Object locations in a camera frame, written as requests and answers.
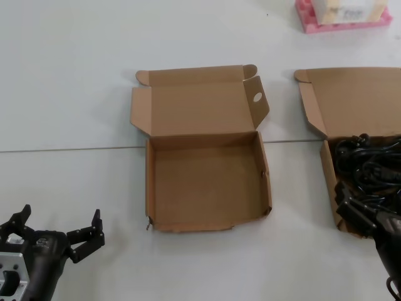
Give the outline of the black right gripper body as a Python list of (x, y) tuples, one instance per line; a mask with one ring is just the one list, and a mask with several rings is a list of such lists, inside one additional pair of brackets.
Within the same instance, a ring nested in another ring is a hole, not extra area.
[(376, 225), (373, 239), (389, 275), (386, 286), (393, 298), (400, 298), (400, 216), (377, 213)]

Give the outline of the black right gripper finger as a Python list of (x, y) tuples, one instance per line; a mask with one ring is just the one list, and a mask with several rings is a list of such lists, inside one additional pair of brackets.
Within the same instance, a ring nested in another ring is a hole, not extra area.
[(344, 182), (335, 186), (336, 212), (362, 236), (369, 237), (377, 230), (377, 210), (357, 200)]

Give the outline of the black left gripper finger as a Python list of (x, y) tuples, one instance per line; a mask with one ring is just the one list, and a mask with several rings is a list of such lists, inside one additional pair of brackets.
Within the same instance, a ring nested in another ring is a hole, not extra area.
[(14, 213), (10, 219), (1, 225), (1, 243), (5, 243), (9, 235), (15, 234), (24, 240), (31, 238), (31, 228), (26, 226), (26, 222), (31, 215), (31, 206), (26, 204), (24, 208)]
[(67, 232), (66, 236), (70, 244), (68, 255), (73, 263), (79, 263), (99, 250), (105, 245), (100, 210), (95, 210), (91, 226)]

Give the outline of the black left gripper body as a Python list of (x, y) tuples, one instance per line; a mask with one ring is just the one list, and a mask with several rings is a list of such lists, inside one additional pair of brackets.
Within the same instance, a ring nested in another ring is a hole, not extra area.
[(51, 300), (63, 273), (70, 243), (65, 233), (38, 231), (28, 252), (29, 283), (23, 300)]

